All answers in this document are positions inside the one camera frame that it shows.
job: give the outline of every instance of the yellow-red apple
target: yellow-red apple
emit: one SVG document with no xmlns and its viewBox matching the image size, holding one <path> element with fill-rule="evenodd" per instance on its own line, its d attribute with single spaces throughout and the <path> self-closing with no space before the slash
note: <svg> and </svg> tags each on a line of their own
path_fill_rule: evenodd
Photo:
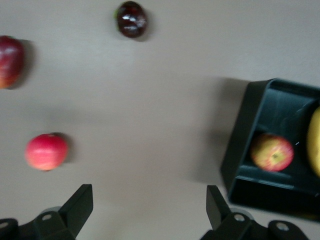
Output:
<svg viewBox="0 0 320 240">
<path fill-rule="evenodd" d="M 255 165 L 271 172 L 288 167 L 295 154 L 292 144 L 287 139 L 270 133 L 262 133 L 255 137 L 249 152 Z"/>
</svg>

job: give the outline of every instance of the yellow banana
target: yellow banana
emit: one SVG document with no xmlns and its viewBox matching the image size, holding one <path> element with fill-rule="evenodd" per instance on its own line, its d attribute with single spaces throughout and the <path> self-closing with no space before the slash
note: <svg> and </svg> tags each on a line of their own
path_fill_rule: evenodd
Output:
<svg viewBox="0 0 320 240">
<path fill-rule="evenodd" d="M 320 106 L 312 114 L 307 135 L 306 152 L 314 173 L 320 177 Z"/>
</svg>

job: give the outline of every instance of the black bin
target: black bin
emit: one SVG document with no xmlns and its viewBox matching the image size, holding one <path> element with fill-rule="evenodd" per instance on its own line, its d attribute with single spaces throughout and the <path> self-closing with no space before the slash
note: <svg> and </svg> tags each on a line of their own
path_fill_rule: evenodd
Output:
<svg viewBox="0 0 320 240">
<path fill-rule="evenodd" d="M 306 135 L 320 89 L 280 78 L 250 82 L 229 139 L 221 174 L 231 203 L 320 222 L 320 178 L 311 170 Z M 285 137 L 294 159 L 284 170 L 265 171 L 249 156 L 261 133 Z"/>
</svg>

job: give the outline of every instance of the red apple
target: red apple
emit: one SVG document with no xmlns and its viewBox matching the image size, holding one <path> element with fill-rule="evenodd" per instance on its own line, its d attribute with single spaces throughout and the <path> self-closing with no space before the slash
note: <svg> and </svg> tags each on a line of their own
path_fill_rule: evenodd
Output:
<svg viewBox="0 0 320 240">
<path fill-rule="evenodd" d="M 27 163 L 39 170 L 49 171 L 60 166 L 68 154 L 66 141 L 55 134 L 41 134 L 31 139 L 25 148 Z"/>
<path fill-rule="evenodd" d="M 13 85 L 25 64 L 23 44 L 10 36 L 0 36 L 0 89 Z"/>
<path fill-rule="evenodd" d="M 255 137 L 250 146 L 250 156 L 253 162 L 266 171 L 278 172 L 292 162 L 294 148 L 282 136 L 263 133 Z"/>
</svg>

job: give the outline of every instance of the metal screw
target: metal screw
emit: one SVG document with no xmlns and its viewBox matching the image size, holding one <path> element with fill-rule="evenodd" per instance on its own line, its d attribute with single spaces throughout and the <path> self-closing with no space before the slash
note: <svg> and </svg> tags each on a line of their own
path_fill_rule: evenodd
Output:
<svg viewBox="0 0 320 240">
<path fill-rule="evenodd" d="M 241 214 L 234 215 L 234 219 L 239 221 L 239 222 L 243 222 L 244 220 L 246 220 L 245 217 L 242 216 Z"/>
<path fill-rule="evenodd" d="M 47 214 L 47 215 L 44 215 L 44 216 L 42 217 L 42 220 L 43 220 L 43 221 L 49 220 L 51 217 L 52 217 L 51 214 Z"/>
<path fill-rule="evenodd" d="M 283 222 L 277 222 L 275 225 L 281 231 L 289 231 L 289 227 Z"/>
<path fill-rule="evenodd" d="M 6 221 L 3 223 L 0 223 L 0 229 L 4 229 L 8 225 L 9 225 L 9 223 L 7 223 Z"/>
</svg>

